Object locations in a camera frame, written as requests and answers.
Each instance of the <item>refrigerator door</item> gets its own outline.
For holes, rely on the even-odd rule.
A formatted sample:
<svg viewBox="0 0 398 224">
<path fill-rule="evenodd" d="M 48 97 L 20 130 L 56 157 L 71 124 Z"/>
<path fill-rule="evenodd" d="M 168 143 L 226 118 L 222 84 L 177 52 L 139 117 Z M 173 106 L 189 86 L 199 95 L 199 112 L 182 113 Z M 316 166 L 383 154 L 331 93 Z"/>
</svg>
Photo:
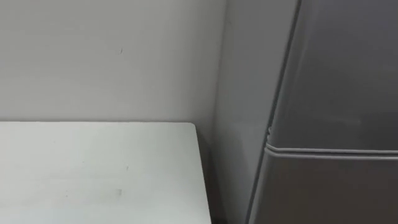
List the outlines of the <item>refrigerator door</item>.
<svg viewBox="0 0 398 224">
<path fill-rule="evenodd" d="M 302 1 L 269 144 L 398 149 L 398 1 Z"/>
<path fill-rule="evenodd" d="M 398 157 L 265 157 L 256 224 L 398 223 Z"/>
</svg>

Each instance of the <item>gray metal surface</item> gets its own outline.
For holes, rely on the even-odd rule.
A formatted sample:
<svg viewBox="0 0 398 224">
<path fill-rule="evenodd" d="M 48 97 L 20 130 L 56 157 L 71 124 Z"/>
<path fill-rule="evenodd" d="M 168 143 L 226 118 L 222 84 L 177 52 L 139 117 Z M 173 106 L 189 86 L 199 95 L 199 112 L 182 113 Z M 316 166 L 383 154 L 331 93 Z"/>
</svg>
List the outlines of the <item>gray metal surface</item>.
<svg viewBox="0 0 398 224">
<path fill-rule="evenodd" d="M 315 152 L 315 153 L 341 153 L 341 154 L 398 154 L 396 150 L 361 150 L 361 149 L 306 149 L 306 148 L 278 148 L 266 144 L 274 152 Z"/>
<path fill-rule="evenodd" d="M 300 8 L 269 144 L 396 151 L 398 1 Z"/>
<path fill-rule="evenodd" d="M 398 157 L 266 149 L 255 223 L 398 223 Z"/>
</svg>

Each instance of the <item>white wall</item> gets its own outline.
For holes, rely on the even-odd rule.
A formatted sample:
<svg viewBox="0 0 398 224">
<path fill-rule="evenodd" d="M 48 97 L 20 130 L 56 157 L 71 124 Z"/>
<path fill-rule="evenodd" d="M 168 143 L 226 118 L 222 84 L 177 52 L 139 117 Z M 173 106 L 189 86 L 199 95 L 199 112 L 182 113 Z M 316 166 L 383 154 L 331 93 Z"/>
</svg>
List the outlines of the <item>white wall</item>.
<svg viewBox="0 0 398 224">
<path fill-rule="evenodd" d="M 191 121 L 208 139 L 224 4 L 0 1 L 0 120 Z"/>
<path fill-rule="evenodd" d="M 215 165 L 230 224 L 243 224 L 297 0 L 229 0 Z"/>
</svg>

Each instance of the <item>gray appliance side panel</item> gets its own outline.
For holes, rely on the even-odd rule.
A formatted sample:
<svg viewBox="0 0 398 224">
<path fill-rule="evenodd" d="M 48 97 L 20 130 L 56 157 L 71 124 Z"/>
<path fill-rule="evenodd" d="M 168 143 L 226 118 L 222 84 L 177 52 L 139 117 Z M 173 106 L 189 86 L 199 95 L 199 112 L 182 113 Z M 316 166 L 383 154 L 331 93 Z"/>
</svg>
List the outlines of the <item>gray appliance side panel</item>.
<svg viewBox="0 0 398 224">
<path fill-rule="evenodd" d="M 254 194 L 254 199 L 252 201 L 252 205 L 251 205 L 251 209 L 248 211 L 249 214 L 249 220 L 248 223 L 249 224 L 255 224 L 256 222 L 256 217 L 258 215 L 259 212 L 261 212 L 259 209 L 259 204 L 260 204 L 260 199 L 261 196 L 263 194 L 263 185 L 264 185 L 264 180 L 266 178 L 266 172 L 267 172 L 267 159 L 268 156 L 263 156 L 261 158 L 261 163 L 260 163 L 260 168 L 259 168 L 259 177 L 258 177 L 258 181 L 256 188 L 254 189 L 255 192 L 253 192 L 252 194 Z"/>
<path fill-rule="evenodd" d="M 228 3 L 211 156 L 228 223 L 242 224 L 296 0 Z"/>
<path fill-rule="evenodd" d="M 255 224 L 398 223 L 398 157 L 266 149 Z"/>
<path fill-rule="evenodd" d="M 398 1 L 302 1 L 269 144 L 396 151 Z"/>
</svg>

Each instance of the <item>white table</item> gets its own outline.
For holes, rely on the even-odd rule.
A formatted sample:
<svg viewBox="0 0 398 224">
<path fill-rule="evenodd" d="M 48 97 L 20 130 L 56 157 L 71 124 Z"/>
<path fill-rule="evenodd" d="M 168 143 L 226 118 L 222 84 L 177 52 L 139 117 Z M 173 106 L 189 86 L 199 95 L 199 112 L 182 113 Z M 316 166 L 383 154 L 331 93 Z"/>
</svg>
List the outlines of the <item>white table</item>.
<svg viewBox="0 0 398 224">
<path fill-rule="evenodd" d="M 0 123 L 0 223 L 210 224 L 188 123 Z"/>
</svg>

